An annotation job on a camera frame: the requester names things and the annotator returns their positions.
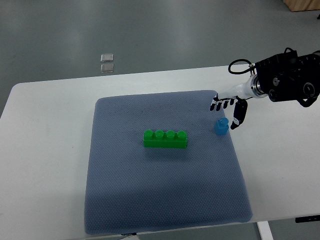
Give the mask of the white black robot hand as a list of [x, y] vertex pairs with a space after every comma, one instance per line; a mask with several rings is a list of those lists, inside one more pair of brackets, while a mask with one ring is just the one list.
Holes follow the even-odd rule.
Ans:
[[258, 80], [258, 75], [252, 75], [247, 82], [235, 85], [231, 88], [218, 92], [210, 104], [210, 111], [219, 111], [225, 109], [228, 105], [234, 105], [233, 120], [230, 126], [231, 130], [238, 128], [245, 120], [248, 99], [258, 98], [255, 83]]

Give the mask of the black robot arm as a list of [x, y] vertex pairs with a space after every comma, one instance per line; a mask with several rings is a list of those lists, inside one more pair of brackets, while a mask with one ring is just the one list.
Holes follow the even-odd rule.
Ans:
[[310, 107], [320, 96], [320, 52], [298, 56], [287, 47], [254, 64], [259, 87], [272, 102], [297, 101]]

